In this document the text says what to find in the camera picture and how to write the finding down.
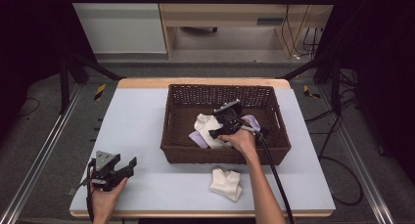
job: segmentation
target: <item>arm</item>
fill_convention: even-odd
[[[272,193],[255,150],[254,135],[240,129],[234,135],[220,135],[220,140],[229,141],[242,153],[250,171],[253,186],[255,220],[257,224],[285,223],[280,205]]]
[[[99,189],[95,189],[91,184],[92,193],[92,205],[94,209],[94,223],[93,224],[107,224],[110,222],[113,215],[116,202],[119,194],[124,190],[128,178],[122,179],[122,181],[110,192],[103,192]]]

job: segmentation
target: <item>gray carpet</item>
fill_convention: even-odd
[[[185,30],[181,35],[185,36],[186,39],[190,39],[194,35],[194,31]],[[210,42],[207,47],[212,47],[215,45],[215,42],[223,41],[223,36],[216,36],[217,34],[208,34],[207,37],[209,39],[202,39],[202,43]],[[200,44],[201,39],[198,38],[196,43]],[[245,46],[246,48],[237,51],[247,55],[244,57],[247,60],[243,62],[226,62],[231,59],[226,57],[226,53],[217,59],[211,59],[214,62],[205,63],[185,63],[183,59],[176,57],[172,62],[149,62],[145,64],[103,63],[103,66],[119,75],[129,77],[278,77],[301,65],[300,62],[293,62],[292,60],[281,61],[280,58],[278,58],[278,63],[264,62],[266,59],[259,56],[263,50],[253,52],[253,50],[259,49],[262,46],[255,47],[252,50],[249,48],[252,44],[245,44]],[[260,49],[268,49],[268,46],[269,44]],[[227,49],[235,49],[236,47],[238,46],[232,44]],[[176,49],[185,50],[185,54],[189,56],[189,54],[194,54],[192,50],[195,47],[189,45],[189,43],[178,43],[176,44]],[[210,49],[213,52],[211,53],[212,55],[218,55],[218,53],[214,53],[215,48]],[[199,60],[198,55],[192,58],[195,61]],[[37,221],[34,223],[58,223],[58,220],[61,223],[85,221],[70,216],[69,205],[71,196],[66,195],[66,192],[68,188],[77,186],[81,179],[81,174],[94,146],[94,139],[96,139],[99,132],[100,120],[104,118],[116,88],[115,81],[108,80],[90,68],[87,71],[91,78],[83,87],[73,114],[69,118],[61,138],[26,201],[21,213],[21,223],[33,223],[33,221]],[[319,88],[313,85],[310,78],[313,73],[314,70],[310,70],[291,81],[305,119],[319,115],[328,109],[322,99],[314,99],[303,94],[302,87],[304,83],[308,84],[311,93],[319,93]],[[107,88],[100,101],[94,101],[93,98],[97,88],[102,83],[107,83]],[[0,142],[0,167],[3,168],[0,169],[1,213],[12,201],[58,118],[61,103],[59,76],[54,75],[33,84],[27,96],[28,98],[36,99],[39,105],[37,101],[28,99],[22,107],[22,116],[16,118],[13,127],[8,133],[8,137]],[[344,100],[351,97],[353,97],[353,93],[347,92]],[[344,108],[342,123],[346,127],[364,163],[367,165],[395,222],[415,223],[415,212],[413,211],[415,206],[414,185],[392,157],[379,155],[378,143],[372,136],[371,129],[360,110],[355,108],[354,105]],[[327,136],[326,133],[332,125],[333,120],[330,116],[307,124],[316,153],[319,153],[322,149]],[[335,158],[351,167],[338,131],[331,135],[324,156]],[[356,182],[352,176],[345,169],[330,160],[322,160],[321,164],[334,196],[345,202],[355,201],[359,194]],[[378,223],[366,197],[356,206],[347,206],[339,202],[335,202],[335,204],[336,210],[330,217],[300,218],[297,221],[298,223]],[[141,219],[140,223],[254,223],[254,220],[147,218]]]

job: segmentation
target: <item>cabinet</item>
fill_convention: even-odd
[[[293,54],[301,41],[305,27],[324,27],[332,6],[291,5],[288,24],[284,20],[287,5],[240,5],[240,4],[159,4],[164,42],[169,57],[174,44],[177,27],[221,27],[221,26],[268,26],[275,32],[287,58]]]

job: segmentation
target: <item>tripod leg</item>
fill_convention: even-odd
[[[336,115],[341,115],[342,104],[339,94],[340,89],[340,63],[334,60],[334,68],[332,69],[332,107]]]
[[[90,61],[88,59],[83,58],[82,56],[80,56],[78,54],[72,54],[72,55],[73,55],[73,57],[77,61],[79,61],[82,64],[85,64],[85,65],[87,65],[89,67],[94,68],[95,70],[97,70],[98,72],[102,73],[103,75],[105,75],[106,77],[108,77],[108,78],[110,78],[112,80],[121,80],[121,79],[125,78],[123,76],[119,76],[119,75],[117,75],[115,73],[110,72],[109,70],[107,70],[107,69],[99,66],[98,64],[95,64],[94,62],[92,62],[92,61]]]
[[[313,67],[317,67],[318,65],[320,65],[321,62],[325,60],[326,56],[327,55],[322,55],[318,58],[315,58],[314,60],[304,64],[303,66],[291,71],[288,74],[285,74],[282,77],[278,77],[277,79],[282,78],[282,79],[286,79],[286,80],[291,80],[294,77],[298,76],[299,74],[305,72],[306,70],[312,69]]]
[[[69,81],[68,81],[68,68],[65,64],[65,56],[62,55],[59,59],[59,70],[61,77],[61,111],[63,114],[69,105]]]

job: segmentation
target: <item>white cloth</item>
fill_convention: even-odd
[[[239,185],[241,175],[217,167],[212,171],[212,176],[210,190],[236,202],[242,193],[242,187]]]
[[[229,142],[225,143],[220,139],[213,139],[208,133],[210,130],[216,130],[221,127],[213,115],[200,113],[195,122],[195,129],[199,131],[207,144],[213,149],[232,147]]]

